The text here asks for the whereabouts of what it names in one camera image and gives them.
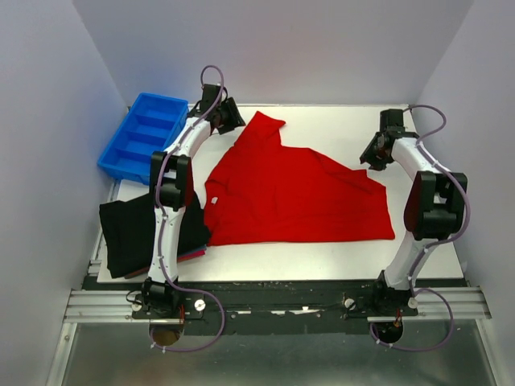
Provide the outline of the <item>red t shirt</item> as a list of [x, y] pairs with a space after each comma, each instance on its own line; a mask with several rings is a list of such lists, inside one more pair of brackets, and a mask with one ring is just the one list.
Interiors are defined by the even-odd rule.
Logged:
[[392, 240], [386, 188], [310, 148], [282, 144], [286, 123], [254, 114], [205, 182], [209, 245]]

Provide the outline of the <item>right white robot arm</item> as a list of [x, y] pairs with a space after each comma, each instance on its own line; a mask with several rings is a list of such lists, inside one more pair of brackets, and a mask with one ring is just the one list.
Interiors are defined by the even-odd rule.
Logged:
[[360, 156], [371, 170], [398, 163], [412, 181], [403, 222], [406, 229], [392, 262], [373, 283], [370, 306], [380, 312], [407, 306], [416, 278], [436, 247], [461, 237], [470, 221], [468, 178], [452, 172], [429, 153], [424, 137], [409, 131], [404, 113], [380, 112], [379, 130]]

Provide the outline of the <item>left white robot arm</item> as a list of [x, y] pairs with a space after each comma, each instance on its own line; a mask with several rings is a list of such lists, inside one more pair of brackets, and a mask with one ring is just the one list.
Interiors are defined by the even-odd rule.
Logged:
[[236, 103], [222, 84], [204, 84], [202, 97], [187, 115], [178, 137], [151, 156], [149, 193], [154, 204], [155, 236], [147, 279], [142, 285], [142, 311], [158, 318], [180, 316], [183, 295], [178, 279], [180, 227], [195, 192], [192, 159], [215, 131], [224, 134], [243, 126]]

